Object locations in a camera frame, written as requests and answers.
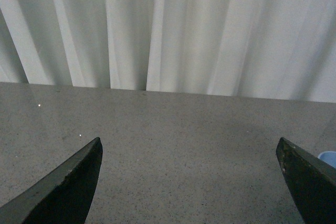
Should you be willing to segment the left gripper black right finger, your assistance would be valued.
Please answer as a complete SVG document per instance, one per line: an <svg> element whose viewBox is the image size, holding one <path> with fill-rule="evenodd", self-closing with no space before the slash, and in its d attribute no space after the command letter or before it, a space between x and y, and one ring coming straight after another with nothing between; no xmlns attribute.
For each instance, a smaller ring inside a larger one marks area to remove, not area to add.
<svg viewBox="0 0 336 224"><path fill-rule="evenodd" d="M305 223L335 223L335 168L280 138L276 156Z"/></svg>

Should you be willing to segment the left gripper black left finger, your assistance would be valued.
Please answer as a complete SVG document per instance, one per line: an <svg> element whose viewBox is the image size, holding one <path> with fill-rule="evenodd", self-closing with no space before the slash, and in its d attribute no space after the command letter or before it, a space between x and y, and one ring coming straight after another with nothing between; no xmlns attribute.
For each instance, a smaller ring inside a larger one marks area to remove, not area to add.
<svg viewBox="0 0 336 224"><path fill-rule="evenodd" d="M1 207L1 223L84 223L97 187L103 148L96 137Z"/></svg>

